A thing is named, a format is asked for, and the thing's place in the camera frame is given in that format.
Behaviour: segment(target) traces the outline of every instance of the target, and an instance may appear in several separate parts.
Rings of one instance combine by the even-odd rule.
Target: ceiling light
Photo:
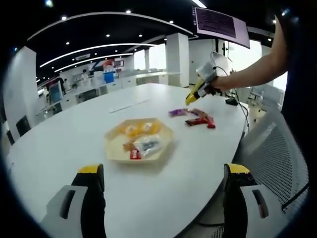
[[[48,6],[48,7],[53,7],[53,1],[52,0],[46,0],[45,1],[45,5]]]
[[[78,53],[78,52],[82,52],[82,51],[87,51],[87,50],[93,50],[93,49],[97,49],[97,48],[103,48],[103,47],[111,47],[111,46],[156,46],[154,44],[145,44],[145,43],[119,43],[119,44],[109,44],[109,45],[101,45],[101,46],[93,46],[93,47],[89,47],[89,48],[84,48],[84,49],[81,49],[81,50],[77,50],[77,51],[73,51],[73,52],[70,52],[70,53],[67,53],[67,54],[64,54],[62,56],[59,56],[59,57],[56,57],[50,61],[47,61],[46,63],[40,65],[40,68],[42,68],[43,66],[49,64],[49,63],[52,63],[53,61],[55,60],[59,60],[65,56],[69,56],[69,55],[72,55],[72,54],[75,54],[75,53]]]
[[[69,67],[75,66],[75,65],[80,64],[80,63],[88,62],[88,61],[91,61],[91,60],[98,60],[98,59],[107,58],[107,57],[131,56],[131,55],[133,55],[133,53],[116,54],[116,55],[110,55],[110,56],[100,56],[100,57],[96,57],[96,58],[93,58],[93,59],[86,59],[86,60],[83,60],[83,61],[80,61],[80,62],[76,62],[76,63],[70,64],[70,65],[65,66],[63,68],[59,68],[59,69],[55,70],[55,72],[57,72],[59,70],[62,70],[62,69],[65,69],[65,68],[69,68]]]
[[[201,1],[199,0],[192,0],[194,3],[196,3],[197,6],[202,8],[207,8]]]

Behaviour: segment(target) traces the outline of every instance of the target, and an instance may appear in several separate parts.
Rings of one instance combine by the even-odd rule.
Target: hexagonal tray
[[[164,147],[158,152],[148,156],[145,159],[140,160],[130,160],[130,151],[125,152],[123,150],[123,144],[127,143],[130,139],[120,132],[122,126],[138,125],[140,122],[160,122],[160,131],[157,133],[160,139],[164,142]],[[117,162],[124,163],[144,163],[153,162],[156,160],[163,159],[166,156],[166,150],[173,142],[173,131],[167,127],[163,122],[159,121],[157,118],[144,118],[144,119],[129,119],[120,123],[104,135],[104,147],[107,158]]]

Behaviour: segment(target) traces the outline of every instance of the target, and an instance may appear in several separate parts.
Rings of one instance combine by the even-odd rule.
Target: white table
[[[189,89],[145,84],[106,94],[39,124],[12,147],[7,158],[17,193],[36,221],[46,204],[78,169],[102,163],[108,238],[171,238],[204,208],[223,179],[241,138],[245,118],[225,98],[206,96],[190,108],[214,117],[216,129],[188,127],[168,111],[185,107]],[[124,107],[109,113],[109,108]],[[103,135],[125,119],[156,117],[174,131],[175,149],[166,164],[135,167],[106,158]]]

